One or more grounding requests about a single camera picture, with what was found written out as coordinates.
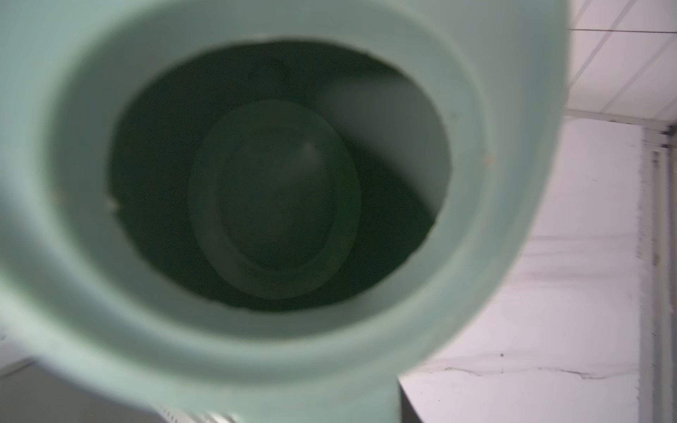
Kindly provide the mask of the mint green watering can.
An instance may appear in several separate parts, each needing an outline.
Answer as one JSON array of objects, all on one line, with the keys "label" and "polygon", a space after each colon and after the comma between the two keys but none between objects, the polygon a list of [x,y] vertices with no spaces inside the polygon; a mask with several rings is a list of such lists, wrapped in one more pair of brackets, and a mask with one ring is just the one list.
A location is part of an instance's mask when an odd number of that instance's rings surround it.
[{"label": "mint green watering can", "polygon": [[4,1],[1,320],[238,422],[398,422],[527,238],[565,1]]}]

